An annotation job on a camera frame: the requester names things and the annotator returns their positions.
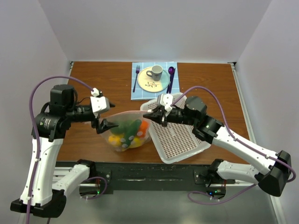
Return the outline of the clear zip top bag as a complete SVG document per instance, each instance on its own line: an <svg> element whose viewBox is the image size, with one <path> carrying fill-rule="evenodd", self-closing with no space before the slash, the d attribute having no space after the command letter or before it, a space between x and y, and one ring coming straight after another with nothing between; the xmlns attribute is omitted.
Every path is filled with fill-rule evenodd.
<svg viewBox="0 0 299 224"><path fill-rule="evenodd" d="M108 122L118 126L102 133L101 137L117 152L141 147L151 140L150 120L143 117L146 113L147 111L126 111L106 117Z"/></svg>

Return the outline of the white perforated plastic basket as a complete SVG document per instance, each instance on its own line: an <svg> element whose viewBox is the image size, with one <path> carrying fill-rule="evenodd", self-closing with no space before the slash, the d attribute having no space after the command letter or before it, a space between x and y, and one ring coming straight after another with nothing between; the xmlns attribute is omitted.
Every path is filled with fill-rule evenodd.
<svg viewBox="0 0 299 224"><path fill-rule="evenodd" d="M192 126L168 123L167 127L152 121L149 134L163 163L172 164L208 149L211 145L197 139Z"/></svg>

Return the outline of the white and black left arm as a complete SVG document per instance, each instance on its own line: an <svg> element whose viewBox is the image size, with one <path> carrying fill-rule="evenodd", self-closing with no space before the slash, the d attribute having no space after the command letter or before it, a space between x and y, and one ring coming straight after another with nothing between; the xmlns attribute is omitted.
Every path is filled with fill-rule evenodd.
<svg viewBox="0 0 299 224"><path fill-rule="evenodd" d="M100 120L100 114L114 105L96 88L88 105L78 105L77 100L72 85L55 85L50 91L50 101L34 118L28 178L20 198L11 203L12 211L57 218L65 208L67 197L79 184L96 180L95 162L81 159L62 179L52 182L58 152L72 123L90 122L98 134L117 126L106 119Z"/></svg>

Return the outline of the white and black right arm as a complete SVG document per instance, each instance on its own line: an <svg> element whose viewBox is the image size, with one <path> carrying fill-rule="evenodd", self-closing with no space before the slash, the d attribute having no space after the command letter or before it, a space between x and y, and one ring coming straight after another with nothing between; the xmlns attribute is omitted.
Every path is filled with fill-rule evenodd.
<svg viewBox="0 0 299 224"><path fill-rule="evenodd" d="M272 196L281 196L291 175L291 156L261 147L234 133L219 120L207 114L207 106L196 96L187 97L184 106L172 105L173 96L162 94L154 108L143 104L145 118L166 127L169 123L192 126L192 134L202 142L230 151L246 164L216 159L208 168L207 176L213 183L235 179L258 185Z"/></svg>

